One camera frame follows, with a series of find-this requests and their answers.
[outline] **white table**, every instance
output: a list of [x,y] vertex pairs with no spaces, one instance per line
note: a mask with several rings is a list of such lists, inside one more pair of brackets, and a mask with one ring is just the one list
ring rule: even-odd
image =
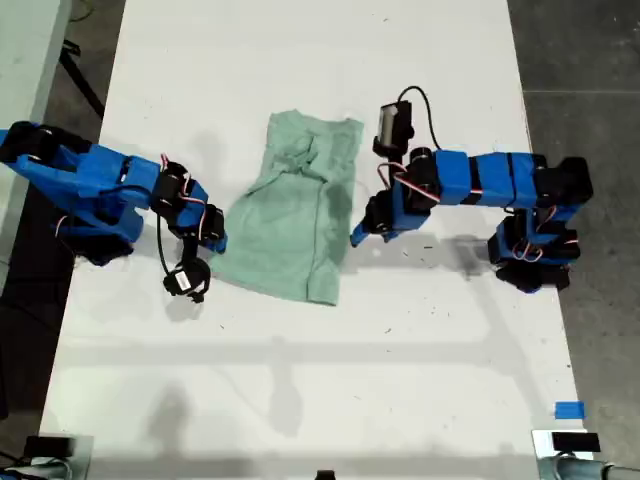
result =
[[[226,210],[271,112],[350,115],[355,225],[381,188],[378,109],[412,83],[441,144],[528,150],[505,0],[129,0],[101,142],[167,152]],[[90,478],[535,478],[530,431],[581,422],[553,419],[576,399],[557,293],[521,294],[476,256],[502,216],[438,207],[369,239],[335,308],[214,281],[199,309],[164,292],[147,215],[135,255],[76,267],[42,431],[95,436]]]
[[[71,0],[0,0],[0,129],[41,122]],[[0,165],[0,293],[29,183]]]

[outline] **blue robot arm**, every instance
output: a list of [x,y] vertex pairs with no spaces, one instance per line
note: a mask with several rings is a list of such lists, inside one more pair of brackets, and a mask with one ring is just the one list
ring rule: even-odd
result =
[[[426,95],[412,88],[423,94],[431,123]],[[580,256],[580,248],[576,231],[566,223],[593,195],[583,158],[565,158],[549,168],[545,157],[529,153],[469,157],[419,147],[404,165],[413,135],[410,102],[401,95],[396,103],[382,107],[373,150],[386,160],[382,165],[389,168],[389,181],[383,180],[388,188],[369,200],[364,219],[351,234],[354,247],[370,234],[388,242],[417,230],[439,204],[510,208],[511,215],[488,242],[498,278],[527,293],[545,284],[568,286],[567,266]]]
[[55,226],[56,236],[95,265],[133,251],[144,223],[136,209],[156,212],[158,226],[164,218],[184,243],[182,260],[172,271],[159,243],[165,288],[172,295],[203,301],[210,271],[197,249],[200,245],[224,252],[224,216],[207,203],[207,193],[182,165],[164,156],[162,165],[126,156],[29,122],[0,130],[0,162],[29,179],[66,213]]

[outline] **gray concrete floor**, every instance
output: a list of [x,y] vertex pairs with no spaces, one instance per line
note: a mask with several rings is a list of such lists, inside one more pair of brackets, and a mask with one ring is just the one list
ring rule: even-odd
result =
[[[79,14],[83,5],[76,3]],[[124,0],[93,4],[95,13],[70,24],[67,38],[82,47],[80,68],[104,99]],[[640,365],[640,2],[509,5],[534,150],[550,163],[585,156],[593,176],[595,197],[574,223],[583,256],[572,286],[561,294],[587,426],[600,433],[604,458],[640,467],[640,381],[634,370]],[[60,68],[46,121],[98,139],[99,119]],[[61,312],[56,315],[59,322]],[[1,449],[19,452],[24,436],[38,429],[56,338],[38,341],[47,359],[20,375],[42,381],[35,389],[18,383],[16,395],[33,399],[21,403],[25,408],[9,423],[0,423]]]

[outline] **black cable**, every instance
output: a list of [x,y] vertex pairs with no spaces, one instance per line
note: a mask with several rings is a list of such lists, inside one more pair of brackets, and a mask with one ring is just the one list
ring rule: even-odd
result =
[[402,93],[398,96],[398,102],[402,100],[402,97],[404,97],[405,93],[411,90],[417,90],[418,92],[420,92],[420,95],[422,95],[422,98],[424,99],[424,103],[427,106],[427,116],[429,117],[429,132],[431,132],[431,140],[433,140],[433,144],[436,146],[438,150],[442,150],[442,148],[440,147],[440,144],[438,143],[438,140],[436,140],[436,134],[433,131],[433,121],[431,119],[431,105],[429,105],[429,99],[427,98],[427,94],[424,93],[424,90],[422,90],[422,88],[420,88],[418,85],[411,85],[410,87],[405,88],[402,91]]
[[156,214],[158,217],[158,222],[156,224],[156,235],[158,236],[158,254],[160,255],[160,263],[162,263],[162,268],[164,269],[164,273],[169,275],[169,269],[167,268],[167,262],[164,261],[164,251],[162,249],[162,233],[160,230],[160,215]]

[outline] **red and white wire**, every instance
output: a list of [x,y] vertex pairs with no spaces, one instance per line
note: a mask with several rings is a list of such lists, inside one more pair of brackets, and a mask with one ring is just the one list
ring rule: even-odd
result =
[[[162,160],[162,170],[160,171],[164,172],[164,170],[167,168],[167,165],[169,164],[169,157],[167,157],[165,153],[161,153],[160,159]],[[202,226],[204,225],[204,219],[207,216],[207,202],[200,200],[199,198],[191,198],[187,195],[187,185],[189,184],[190,179],[191,174],[187,173],[184,186],[182,187],[182,191],[180,192],[180,198],[185,202],[198,203],[202,205],[202,216],[200,217],[200,223],[198,225],[198,240],[202,240]]]
[[384,178],[382,170],[380,170],[381,167],[396,167],[401,169],[403,172],[407,171],[407,167],[405,167],[404,165],[398,162],[384,162],[378,165],[378,176],[380,177],[380,180],[382,180],[382,183],[384,183],[384,186],[387,188],[387,190],[391,188],[391,185],[389,185],[389,181],[386,178]]
[[397,182],[400,182],[405,187],[410,188],[415,192],[418,192],[420,195],[424,195],[425,197],[433,200],[434,202],[440,203],[440,197],[438,197],[437,195],[434,195],[433,193],[429,193],[424,188],[419,187],[418,185],[415,185],[408,180],[405,180],[400,176],[400,174],[395,174],[393,178],[395,178]]
[[56,238],[58,237],[58,232],[60,231],[60,225],[62,225],[62,222],[64,221],[64,219],[67,218],[67,215],[63,215],[60,220],[58,220],[58,223],[56,224]]
[[204,217],[207,216],[206,202],[204,202],[203,200],[200,200],[199,198],[185,197],[183,195],[180,195],[180,198],[185,202],[199,203],[200,205],[203,206],[202,217],[200,217],[200,225],[198,226],[198,240],[202,240],[202,225],[204,224]]

